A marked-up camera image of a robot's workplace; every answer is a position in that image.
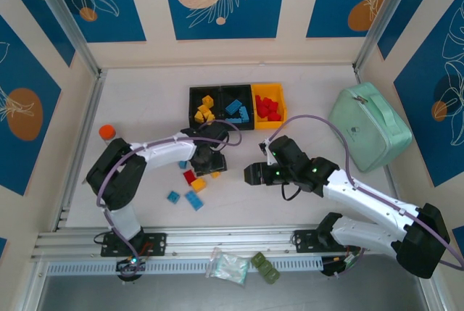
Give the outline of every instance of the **clear plastic bag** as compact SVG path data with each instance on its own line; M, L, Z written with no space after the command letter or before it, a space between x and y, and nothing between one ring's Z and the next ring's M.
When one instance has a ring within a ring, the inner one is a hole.
M206 277L217 277L232 281L243 286L248 272L248 260L233 254L223 253L215 247L212 251L210 263L206 269Z

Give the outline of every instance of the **white floor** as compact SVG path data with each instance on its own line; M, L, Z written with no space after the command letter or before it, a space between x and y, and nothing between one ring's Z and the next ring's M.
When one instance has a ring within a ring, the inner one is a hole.
M288 117L313 114L328 117L340 90L356 84L349 65L266 65L207 66L119 69L108 72L94 126L88 141L79 179L83 180L104 151L98 129L112 124L127 142L166 138L188 127L189 87L234 83L279 82L283 84ZM228 171L219 178L206 176L207 188L199 193L204 206L195 212L183 195L191 190L182 170L168 165L146 173L133 200L143 226L224 226L316 224L328 212L360 217L352 209L301 193L285 202L278 186L249 186L243 169L253 162L265 161L258 143L271 130L244 131L244 141L226 147ZM344 165L344 151L331 130L312 120L296 120L284 132L293 138L308 157L322 156ZM362 174L352 166L352 174L362 182L389 194L383 169ZM182 195L177 204L166 196ZM96 207L96 196L88 184L78 184L67 227L107 226Z

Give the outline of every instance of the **purple cable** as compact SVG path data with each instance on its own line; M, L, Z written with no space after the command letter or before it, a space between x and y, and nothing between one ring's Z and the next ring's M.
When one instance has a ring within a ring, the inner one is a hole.
M354 188L356 188L355 182L353 181L353 178L352 178L351 173L349 171L349 149L348 149L347 140L345 139L345 137L343 136L341 131L334 124L332 124L330 121L328 121L328 120L326 120L326 119L324 119L322 117L315 116L315 115L297 115L297 116L291 117L284 124L282 124L282 126L280 128L278 128L277 131L274 132L273 135L269 138L269 141L272 141L274 139L274 137L276 137L276 135L279 132L281 132L282 128L285 125L290 123L292 120L299 119L299 118L302 118L302 117L308 117L310 119L316 119L316 120L322 121L323 123L329 125L339 135L341 141L343 142L343 146L345 148L345 171L347 173L348 181L351 183L351 185ZM401 207L399 207L399 206L391 203L390 201L388 201L388 200L386 200L386 199L372 193L371 191L369 191L367 189L364 189L364 188L362 188L360 186L358 186L357 189L360 190L361 192L363 192L364 194L373 197L377 201L380 201L383 204L386 204L387 206L390 206L395 211L399 212L401 210ZM406 217L410 218L411 220L415 221L417 224L422 226L424 229L426 229L435 239L438 240L438 242L440 242L444 246L444 248L446 248L452 254L452 256L454 258L456 258L456 260L461 264L461 266L452 264L451 262L446 262L444 260L440 260L440 263L442 263L443 265L446 265L446 266L448 266L450 268L453 268L453 269L456 269L456 270L459 270L459 271L464 271L464 259L463 259L463 257L460 256L459 253L457 253L457 251L456 251L456 249L454 249L454 247L452 247L450 244L448 244L438 233L436 233L434 231L434 229L432 229L430 226L425 224L419 218L415 217L414 215L411 215L408 211L405 211L404 215Z
M108 222L109 226L111 227L111 229L113 230L113 232L121 239L122 242L124 242L127 245L127 247L129 247L129 249L132 251L133 256L137 259L136 268L135 268L135 270L133 272L131 272L129 274L125 274L125 271L121 270L121 275L124 275L124 277L132 277L132 276L137 274L137 272L140 270L140 257L138 255L136 249L134 248L134 246L129 242L129 240L127 240L121 234L121 232L119 232L119 230L115 228L115 224L112 221L111 216L109 215L108 207L106 207L105 204L102 204L103 193L104 193L104 190L105 190L105 188L107 187L107 185L109 183L109 180L115 174L115 172L117 171L119 166L124 164L124 162L127 159L129 159L134 154L136 154L138 152L141 152L145 148L150 148L152 146L158 146L160 144L166 144L166 143L170 143L170 142L173 142L173 141L179 141L179 142L182 142L182 141L206 141L206 142L215 142L215 143L219 143L219 144L224 144L226 146L238 146L241 143L241 140L242 140L241 132L234 124L232 124L232 123L230 123L228 121L225 121L225 120L214 120L214 121L218 122L218 123L223 123L223 124L232 126L232 128L239 133L239 141L236 142L236 143L229 143L229 142L221 141L219 139L212 139L212 138L205 138L205 137L180 137L180 138L168 138L168 139L164 139L164 140L161 140L161 141L154 141L154 142L151 142L151 143L147 143L146 146L140 146L139 148L134 149L131 152L128 152L123 157L121 157L116 162L116 164L112 167L112 169L108 172L107 176L103 180L103 183L101 184L100 189L99 189L99 193L98 193L98 195L96 197L96 206L103 209L104 216L107 219L107 222Z

